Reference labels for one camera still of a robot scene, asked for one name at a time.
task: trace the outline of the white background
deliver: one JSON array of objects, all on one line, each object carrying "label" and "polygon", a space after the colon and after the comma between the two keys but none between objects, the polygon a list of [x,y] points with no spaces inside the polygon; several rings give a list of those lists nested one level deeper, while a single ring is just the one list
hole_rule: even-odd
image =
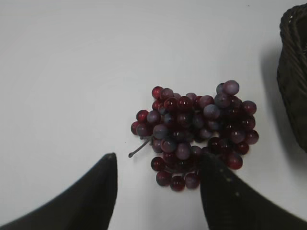
[{"label": "white background", "polygon": [[214,94],[234,79],[260,134],[237,174],[307,220],[307,154],[277,88],[282,14],[303,0],[0,0],[0,225],[43,205],[105,153],[110,230],[207,229],[199,190],[160,188],[130,132],[156,85]]}]

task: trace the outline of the grape stem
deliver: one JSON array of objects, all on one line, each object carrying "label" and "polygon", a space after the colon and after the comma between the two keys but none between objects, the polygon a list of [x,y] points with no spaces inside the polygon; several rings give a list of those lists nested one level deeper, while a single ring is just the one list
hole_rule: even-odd
[{"label": "grape stem", "polygon": [[129,153],[129,155],[128,155],[129,158],[133,157],[133,155],[134,155],[135,153],[137,153],[138,151],[140,151],[140,150],[141,150],[145,145],[147,145],[148,142],[151,141],[152,139],[153,139],[153,136],[150,136],[149,138],[147,138],[146,141],[145,141],[141,146],[139,146],[135,151]]}]

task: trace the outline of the basket rim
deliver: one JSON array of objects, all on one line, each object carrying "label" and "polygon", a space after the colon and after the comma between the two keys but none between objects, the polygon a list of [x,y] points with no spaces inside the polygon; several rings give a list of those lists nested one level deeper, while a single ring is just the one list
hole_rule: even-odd
[{"label": "basket rim", "polygon": [[296,73],[294,80],[298,89],[307,96],[307,56],[297,29],[297,23],[304,18],[307,18],[307,3],[288,9],[281,18],[280,36],[287,62]]}]

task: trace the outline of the bunch of grapes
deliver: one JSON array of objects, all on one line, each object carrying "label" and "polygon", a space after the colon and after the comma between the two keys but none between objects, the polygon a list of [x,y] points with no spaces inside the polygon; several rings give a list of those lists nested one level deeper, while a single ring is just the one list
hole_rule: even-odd
[{"label": "bunch of grapes", "polygon": [[[158,172],[156,181],[174,191],[198,187],[202,154],[216,155],[231,169],[241,168],[241,155],[247,154],[259,136],[254,130],[256,104],[242,102],[235,96],[238,92],[234,80],[219,84],[214,98],[192,92],[181,96],[169,88],[154,87],[153,110],[140,110],[131,125],[132,133],[146,141],[129,157],[150,143],[158,155],[151,162]],[[208,144],[201,149],[191,146],[193,141]]]}]

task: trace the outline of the wicker basket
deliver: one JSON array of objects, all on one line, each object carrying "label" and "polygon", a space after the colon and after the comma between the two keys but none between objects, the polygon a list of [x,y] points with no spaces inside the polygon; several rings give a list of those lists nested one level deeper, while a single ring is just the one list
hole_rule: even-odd
[{"label": "wicker basket", "polygon": [[307,4],[282,17],[277,81],[296,140],[307,152]]}]

